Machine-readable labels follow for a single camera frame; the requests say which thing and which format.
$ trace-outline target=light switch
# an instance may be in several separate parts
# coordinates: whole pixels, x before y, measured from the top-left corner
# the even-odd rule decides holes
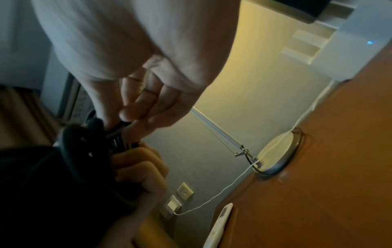
[[[186,185],[182,183],[181,186],[177,190],[177,194],[184,200],[187,201],[192,195],[193,191]]]

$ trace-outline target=silver lamp base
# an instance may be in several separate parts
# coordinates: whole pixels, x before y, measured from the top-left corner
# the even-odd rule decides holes
[[[290,133],[284,133],[269,142],[258,154],[260,162],[253,167],[255,173],[266,177],[280,172],[295,154],[301,143],[303,132],[296,128]]]

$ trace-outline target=hand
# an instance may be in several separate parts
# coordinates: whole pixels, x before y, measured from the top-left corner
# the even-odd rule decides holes
[[[87,90],[105,127],[120,118],[133,121],[123,139],[135,142],[185,116],[217,77],[232,47],[240,0],[33,5],[59,60]]]
[[[169,169],[159,153],[140,143],[140,147],[111,157],[119,182],[140,183],[145,191],[137,199],[135,212],[121,217],[105,233],[98,247],[123,248],[135,237],[142,222],[166,191]]]

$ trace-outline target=white cable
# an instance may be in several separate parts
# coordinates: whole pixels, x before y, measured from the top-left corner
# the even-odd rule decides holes
[[[212,197],[209,201],[207,201],[207,202],[201,204],[201,205],[198,206],[197,208],[188,210],[188,211],[186,211],[185,213],[182,213],[182,214],[176,214],[176,213],[174,213],[174,214],[179,216],[179,215],[183,215],[183,214],[189,213],[189,212],[191,212],[191,211],[193,211],[193,210],[196,210],[196,209],[198,209],[198,208],[201,208],[201,207],[203,207],[205,204],[209,203],[209,202],[212,201],[214,198],[216,198],[216,197],[218,197],[220,194],[222,194],[227,188],[230,188],[231,186],[233,186],[233,184],[235,184],[235,182],[237,182],[237,180],[238,180],[240,177],[242,177],[251,167],[253,167],[255,164],[257,164],[257,163],[258,163],[258,162],[259,162],[259,161],[260,161],[260,160],[261,160],[261,159],[262,159],[262,158],[263,158],[272,148],[274,148],[275,146],[277,146],[277,145],[282,141],[282,139],[283,139],[288,133],[290,133],[291,131],[293,131],[293,130],[295,129],[295,127],[302,121],[302,119],[303,119],[306,115],[308,115],[310,112],[312,112],[312,111],[316,108],[317,103],[319,102],[319,100],[329,92],[329,90],[331,89],[331,86],[332,86],[334,83],[335,83],[335,80],[331,80],[330,83],[328,84],[328,86],[327,86],[327,87],[318,95],[318,97],[314,100],[314,102],[312,103],[312,105],[305,111],[305,113],[303,113],[303,114],[298,118],[298,120],[295,122],[294,126],[293,126],[289,131],[285,132],[284,135],[279,139],[279,141],[276,142],[275,145],[273,145],[272,147],[270,147],[270,148],[263,154],[263,156],[262,156],[261,158],[258,159],[258,161],[254,162],[254,163],[251,164],[248,168],[246,168],[246,170],[245,170],[244,172],[242,172],[242,174],[239,175],[239,176],[234,180],[233,183],[231,183],[229,186],[225,187],[219,194],[217,194],[216,196]]]

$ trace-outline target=white device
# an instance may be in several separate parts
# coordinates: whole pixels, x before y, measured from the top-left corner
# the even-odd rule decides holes
[[[219,218],[215,222],[214,227],[209,233],[203,248],[218,247],[219,242],[221,241],[221,238],[223,236],[223,231],[225,229],[227,219],[229,218],[230,213],[232,212],[232,208],[233,208],[233,203],[229,203],[223,208],[222,212],[219,215]]]

